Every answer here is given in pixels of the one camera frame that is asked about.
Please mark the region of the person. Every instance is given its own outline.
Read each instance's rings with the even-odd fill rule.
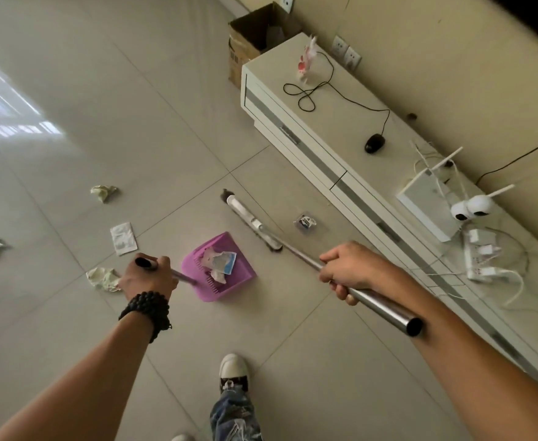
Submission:
[[[80,363],[0,428],[0,441],[99,440],[116,437],[149,341],[169,326],[167,301],[177,287],[167,257],[146,271],[134,262],[119,285],[129,300],[118,324]],[[473,437],[538,439],[538,383],[501,356],[413,278],[361,244],[322,254],[320,281],[349,305],[347,286],[372,288],[422,317],[426,331],[412,338]],[[220,366],[220,399],[210,422],[215,441],[262,440],[248,397],[244,360],[227,355]],[[175,441],[191,440],[180,435]]]

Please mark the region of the black cable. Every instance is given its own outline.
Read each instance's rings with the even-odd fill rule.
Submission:
[[[529,152],[523,154],[522,156],[518,156],[515,160],[508,162],[505,166],[500,167],[499,169],[492,170],[492,171],[487,171],[486,173],[484,173],[483,175],[481,175],[479,178],[477,178],[477,181],[475,181],[476,186],[479,185],[479,181],[481,181],[481,178],[483,178],[484,176],[489,175],[490,173],[495,173],[495,172],[497,172],[497,171],[499,172],[500,170],[505,169],[505,168],[508,167],[509,165],[514,164],[516,161],[521,160],[523,157],[528,156],[528,155],[530,155],[531,153],[536,152],[537,150],[538,150],[538,147],[535,147],[535,148],[533,148],[532,150],[530,150]]]
[[[339,90],[337,90],[334,87],[334,85],[332,85],[332,83],[330,83],[330,81],[332,80],[332,76],[334,75],[334,65],[332,64],[332,62],[330,61],[330,59],[328,58],[328,56],[325,53],[323,53],[321,51],[318,51],[318,54],[322,54],[326,58],[327,62],[330,64],[330,67],[332,68],[332,71],[330,73],[330,77],[328,78],[328,80],[327,81],[321,81],[319,84],[317,84],[317,86],[315,88],[307,89],[307,90],[302,89],[301,87],[297,86],[294,83],[285,83],[283,85],[283,92],[285,94],[287,94],[287,95],[290,95],[290,96],[299,96],[299,95],[301,95],[303,93],[304,95],[298,99],[298,108],[300,108],[300,110],[302,110],[302,111],[305,111],[306,113],[311,113],[312,111],[316,110],[316,103],[314,103],[312,97],[310,97],[310,96],[318,88],[320,88],[320,87],[322,87],[324,85],[330,85],[330,87],[333,90],[335,90],[339,94],[339,96],[341,96],[344,100],[347,100],[347,101],[349,101],[351,103],[354,103],[355,105],[359,105],[360,107],[363,107],[364,109],[369,110],[369,111],[387,111],[387,117],[385,118],[385,122],[383,123],[383,128],[381,129],[381,134],[383,134],[383,131],[385,130],[385,124],[387,123],[387,120],[390,118],[391,110],[389,108],[385,108],[383,110],[376,110],[375,108],[369,108],[368,106],[365,106],[362,103],[355,102],[354,100],[351,100],[348,97],[343,96],[343,94]],[[299,91],[297,93],[291,93],[286,89],[287,86],[293,86],[294,88],[297,88]],[[308,99],[312,103],[312,108],[311,109],[306,109],[306,108],[302,107],[301,102],[304,99]]]

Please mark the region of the jeans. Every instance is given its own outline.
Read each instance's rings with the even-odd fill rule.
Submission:
[[[263,441],[255,407],[239,386],[227,388],[210,413],[214,441]]]

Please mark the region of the white security camera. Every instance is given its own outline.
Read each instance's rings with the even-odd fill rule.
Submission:
[[[488,215],[494,206],[494,200],[492,198],[512,188],[514,188],[514,184],[503,187],[488,195],[475,195],[469,200],[458,202],[451,207],[451,215],[458,221],[467,221],[476,216]]]

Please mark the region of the black mouse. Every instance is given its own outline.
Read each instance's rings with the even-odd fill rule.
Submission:
[[[385,138],[379,133],[376,133],[367,140],[367,143],[365,144],[365,151],[372,155],[377,150],[382,148],[383,144],[385,144]]]

